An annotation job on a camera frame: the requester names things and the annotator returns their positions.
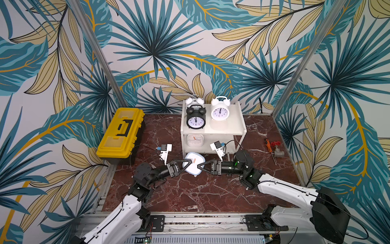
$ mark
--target cable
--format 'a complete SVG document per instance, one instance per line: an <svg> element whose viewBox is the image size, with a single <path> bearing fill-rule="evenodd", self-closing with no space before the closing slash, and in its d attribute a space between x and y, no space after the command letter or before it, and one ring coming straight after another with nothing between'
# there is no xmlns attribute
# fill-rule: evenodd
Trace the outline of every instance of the cable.
<svg viewBox="0 0 390 244"><path fill-rule="evenodd" d="M107 225L109 225L121 212L122 212L122 210L123 210L123 195L125 195L127 192L125 192L124 194L122 194L122 208L119 210L119 212L117 213L117 215L115 215L115 217L114 218L112 218L103 228L101 228L96 234L99 234L100 232L102 232L102 230L104 229L104 228L106 228L106 226ZM87 242L87 244L90 242L90 241L92 241L92 239L93 238L97 238L98 236L93 236L88 242Z"/></svg>
<svg viewBox="0 0 390 244"><path fill-rule="evenodd" d="M290 244L290 242L294 239L297 230L298 230L298 227L295 229L295 233L294 233L293 237L291 238L291 240L287 244Z"/></svg>
<svg viewBox="0 0 390 244"><path fill-rule="evenodd" d="M298 189L298 188L296 188L296 187L293 187L293 186L290 186L290 185L287 185L287 184L284 184L284 183L281 183L281 182L272 181L272 180L265 180L265 181L259 182L259 184L260 184L260 183L263 183L263 182L273 182L273 183L285 185L285 186L291 187L291 188L293 188L293 189L295 189L295 190L298 190L298 191L300 191L300 192L306 194L306 192L303 191L303 190L301 190L301 189ZM318 197L318 196L313 195L313 194L311 194L311 193L309 193L309 195L311 195L311 196L313 196L313 197L316 197L316 198ZM345 214L347 214L351 219L355 220L355 222L358 223L358 224L364 229L364 231L366 232L367 237L365 237L365 238L360 238L360 237L356 237L356 236L349 235L349 234L345 234L345 235L350 236L350 237L353 237L353 238L356 238L356 239L359 239L359 240L367 240L367 239L368 239L368 237L369 237L368 231L367 231L367 229L360 223L360 221L357 221L357 220L355 219L355 217L353 217L350 213L347 213L346 211L344 211L344 209L341 209L339 206L335 205L334 203L332 203L332 202L330 202L330 201L328 201L328 200L326 200L326 199L323 199L323 198L320 198L320 199L323 200L323 201L325 201L325 202L327 202L327 203L329 203L329 204L331 204L331 205L333 205L333 206L335 206L336 208L338 208L339 210L341 210L341 211L343 211Z"/></svg>

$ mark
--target toolbox lid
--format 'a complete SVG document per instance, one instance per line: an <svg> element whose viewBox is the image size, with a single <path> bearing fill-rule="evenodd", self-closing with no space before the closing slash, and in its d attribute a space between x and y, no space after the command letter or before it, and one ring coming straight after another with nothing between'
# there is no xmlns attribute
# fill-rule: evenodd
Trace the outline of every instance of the toolbox lid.
<svg viewBox="0 0 390 244"><path fill-rule="evenodd" d="M96 154L101 158L129 157L144 116L145 113L141 109L117 109Z"/></svg>

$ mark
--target metal pipe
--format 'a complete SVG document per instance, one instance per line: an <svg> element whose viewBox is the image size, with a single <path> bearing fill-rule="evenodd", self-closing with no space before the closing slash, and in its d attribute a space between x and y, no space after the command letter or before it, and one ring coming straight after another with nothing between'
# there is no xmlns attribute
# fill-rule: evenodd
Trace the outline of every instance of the metal pipe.
<svg viewBox="0 0 390 244"><path fill-rule="evenodd" d="M123 95L119 90L118 84L115 81L115 77L113 76L111 69L108 66L108 62L106 58L104 57L103 51L99 45L96 35L92 30L92 26L90 25L89 20L87 19L87 14L85 13L83 7L80 4L80 0L69 0L68 2L74 13L74 16L76 17L76 20L78 21L81 27L81 30L83 31L84 35L86 36L92 48L92 51L95 53L96 59L98 60L100 67L103 69L107 77L107 80L111 85L112 91L117 96L119 102L118 106L127 107Z"/></svg>
<svg viewBox="0 0 390 244"><path fill-rule="evenodd" d="M294 74L290 79L290 82L285 87L282 96L280 97L273 112L271 113L274 118L276 118L282 106L284 105L284 102L290 96L291 91L298 82L298 79L301 77L302 72L305 70L307 63L316 52L322 40L325 38L326 34L330 30L331 26L333 25L333 22L336 20L337 16L339 15L346 2L347 0L334 1L331 9L329 10L328 15L324 18L324 22L318 28L317 34L310 43L310 46L307 49L306 53L303 55L302 61L299 63L297 69L295 70Z"/></svg>

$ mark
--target red marble surface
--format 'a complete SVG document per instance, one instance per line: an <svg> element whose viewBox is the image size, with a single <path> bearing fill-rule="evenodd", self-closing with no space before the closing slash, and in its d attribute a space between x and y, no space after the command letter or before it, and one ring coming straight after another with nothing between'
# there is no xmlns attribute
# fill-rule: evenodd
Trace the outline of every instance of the red marble surface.
<svg viewBox="0 0 390 244"><path fill-rule="evenodd" d="M161 144L173 144L168 160L181 159L180 115L147 114L144 121L146 130L141 144L151 148ZM264 139L282 141L274 120L271 116L244 116L247 134L242 146L248 150L254 161L254 167L269 173L282 180L299 184L284 145L280 149L285 157L276 158L277 165L264 145ZM206 160L217 159L216 154L204 155ZM118 165L112 180L103 211L112 211L121 202L122 195L132 185L131 169L141 162L148 162L152 166L163 164L159 161L156 152L140 147L135 165ZM292 204L277 197L262 194L254 190L245 190L239 182L239 176L213 176L202 172L197 177L181 174L179 177L169 178L165 184L155 190L151 200L146 204L150 211L174 212L262 212L268 204L277 204L283 207L293 207Z"/></svg>

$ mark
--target small white cart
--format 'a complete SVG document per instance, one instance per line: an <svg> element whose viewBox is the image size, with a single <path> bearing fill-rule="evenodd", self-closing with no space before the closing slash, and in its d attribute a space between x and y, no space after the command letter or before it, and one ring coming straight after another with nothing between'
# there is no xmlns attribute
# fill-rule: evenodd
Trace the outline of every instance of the small white cart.
<svg viewBox="0 0 390 244"><path fill-rule="evenodd" d="M183 158L189 152L196 153L216 153L211 150L210 144L216 141L220 141L221 143L227 143L230 140L234 140L235 135L240 135L241 140L239 143L241 144L246 135L246 126L244 122L244 117L241 111L241 106L239 102L230 105L229 117L224 121L216 121L211 118L211 104L205 104L205 108L207 110L206 113L206 125L202 129L194 130L190 129L186 123L187 121L187 113L186 113L186 104L183 101L183 109L181 112L181 126L180 126L180 135L181 135L181 147L183 150ZM195 135L203 135L204 144L200 147L188 146L187 145L187 136L195 134ZM239 146L235 147L235 143L230 142L226 146L226 154L237 152Z"/></svg>

